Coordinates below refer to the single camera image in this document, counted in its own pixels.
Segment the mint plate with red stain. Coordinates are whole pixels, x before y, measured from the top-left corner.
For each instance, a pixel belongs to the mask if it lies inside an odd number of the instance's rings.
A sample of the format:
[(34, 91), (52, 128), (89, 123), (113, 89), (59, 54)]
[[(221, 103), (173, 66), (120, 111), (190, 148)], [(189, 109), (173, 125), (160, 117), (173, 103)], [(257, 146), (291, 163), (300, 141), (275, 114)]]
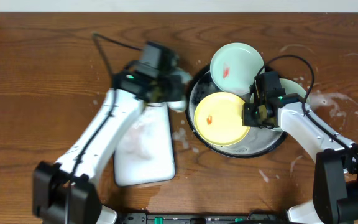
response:
[(254, 77), (263, 66), (263, 58), (256, 49), (236, 42), (216, 51), (209, 71), (213, 82), (222, 91), (246, 95), (250, 93)]

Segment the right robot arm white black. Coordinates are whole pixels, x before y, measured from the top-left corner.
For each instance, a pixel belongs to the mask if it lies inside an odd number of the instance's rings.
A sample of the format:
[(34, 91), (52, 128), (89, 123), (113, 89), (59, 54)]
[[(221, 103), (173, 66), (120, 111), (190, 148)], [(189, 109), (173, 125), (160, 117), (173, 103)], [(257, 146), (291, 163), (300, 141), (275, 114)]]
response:
[(358, 144), (335, 132), (298, 93), (283, 88), (254, 93), (242, 107), (245, 126), (280, 128), (315, 163), (313, 198), (289, 208), (293, 223), (352, 223), (358, 220)]

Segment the green yellow sponge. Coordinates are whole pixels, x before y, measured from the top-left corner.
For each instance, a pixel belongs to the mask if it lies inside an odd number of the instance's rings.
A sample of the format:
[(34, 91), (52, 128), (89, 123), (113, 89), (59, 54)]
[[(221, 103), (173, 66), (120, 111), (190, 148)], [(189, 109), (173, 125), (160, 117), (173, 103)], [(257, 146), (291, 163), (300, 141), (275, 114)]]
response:
[(184, 112), (187, 107), (186, 86), (192, 80), (192, 76), (181, 68), (176, 68), (169, 74), (168, 107), (178, 113)]

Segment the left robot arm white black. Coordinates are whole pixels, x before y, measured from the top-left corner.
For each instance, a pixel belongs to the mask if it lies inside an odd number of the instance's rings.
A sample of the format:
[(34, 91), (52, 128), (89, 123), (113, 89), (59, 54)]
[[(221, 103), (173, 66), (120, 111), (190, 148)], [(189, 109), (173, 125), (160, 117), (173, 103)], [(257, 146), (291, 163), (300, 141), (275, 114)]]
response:
[(115, 223), (97, 186), (110, 158), (117, 185), (168, 181), (175, 162), (168, 103), (145, 107), (124, 90), (109, 90), (79, 140), (56, 163), (40, 162), (33, 175), (33, 214), (44, 223)]

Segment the mint green plate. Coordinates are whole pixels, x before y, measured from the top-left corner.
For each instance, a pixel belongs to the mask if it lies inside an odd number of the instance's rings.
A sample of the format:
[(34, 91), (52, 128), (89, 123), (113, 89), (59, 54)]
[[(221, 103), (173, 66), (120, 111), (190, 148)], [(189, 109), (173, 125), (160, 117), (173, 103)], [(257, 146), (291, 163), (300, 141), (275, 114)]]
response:
[[(285, 89), (285, 93), (287, 95), (289, 94), (293, 94), (293, 93), (297, 93), (298, 95), (300, 95), (302, 98), (305, 97), (306, 95), (306, 90), (301, 86), (299, 85), (297, 82), (293, 81), (293, 80), (289, 80), (289, 79), (286, 79), (286, 78), (280, 78), (280, 83), (281, 83), (281, 86), (282, 88)], [(254, 96), (255, 94), (251, 94), (250, 96), (250, 103), (253, 103), (254, 102)], [(281, 128), (273, 128), (272, 131), (277, 131), (277, 132), (283, 132), (283, 130)]]

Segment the yellow plate with red stain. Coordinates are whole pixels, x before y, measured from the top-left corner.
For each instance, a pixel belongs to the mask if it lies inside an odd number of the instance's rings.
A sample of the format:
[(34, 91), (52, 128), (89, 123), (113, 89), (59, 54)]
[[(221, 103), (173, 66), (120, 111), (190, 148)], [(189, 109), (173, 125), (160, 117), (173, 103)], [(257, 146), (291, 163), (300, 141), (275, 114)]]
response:
[(243, 140), (249, 126), (242, 124), (245, 101), (227, 92), (212, 93), (195, 109), (194, 124), (203, 140), (217, 146), (230, 146)]

